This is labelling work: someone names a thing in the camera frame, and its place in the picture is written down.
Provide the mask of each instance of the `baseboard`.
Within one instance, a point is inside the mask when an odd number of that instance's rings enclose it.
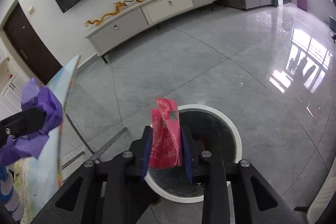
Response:
[[[91,66],[94,62],[96,62],[100,57],[97,56],[97,54],[90,57],[88,60],[86,60],[83,64],[81,64],[77,69],[77,75],[81,74],[83,71],[85,71],[89,66]]]

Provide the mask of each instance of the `screw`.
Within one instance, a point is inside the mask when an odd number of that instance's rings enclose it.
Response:
[[[249,167],[250,166],[250,162],[248,160],[241,160],[240,161],[240,165],[242,167]]]
[[[95,162],[93,160],[86,160],[84,162],[84,167],[92,167],[95,165]]]
[[[131,151],[125,151],[123,153],[123,158],[130,158],[133,156],[133,153]]]
[[[205,150],[205,151],[202,152],[202,156],[205,157],[205,158],[209,158],[209,157],[211,157],[211,155],[212,154],[211,154],[210,151]]]

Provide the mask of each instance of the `blue gripper pad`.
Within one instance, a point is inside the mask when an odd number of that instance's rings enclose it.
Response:
[[[141,181],[144,181],[145,176],[147,174],[148,164],[149,164],[149,158],[151,156],[151,148],[152,148],[152,128],[149,126],[145,127],[145,131],[143,133],[145,136],[145,145],[144,145],[144,151],[142,156],[142,169],[141,169]]]
[[[181,128],[181,136],[182,136],[185,172],[187,173],[187,177],[189,178],[190,182],[192,182],[193,179],[192,158],[189,151],[189,145],[182,128]]]

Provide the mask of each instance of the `brown door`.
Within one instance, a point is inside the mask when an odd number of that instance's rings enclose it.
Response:
[[[9,16],[4,30],[17,53],[44,84],[62,68],[38,37],[20,5]]]

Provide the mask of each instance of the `purple stool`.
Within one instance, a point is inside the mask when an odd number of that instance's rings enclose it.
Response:
[[[308,11],[308,0],[296,0],[296,5],[302,10]]]

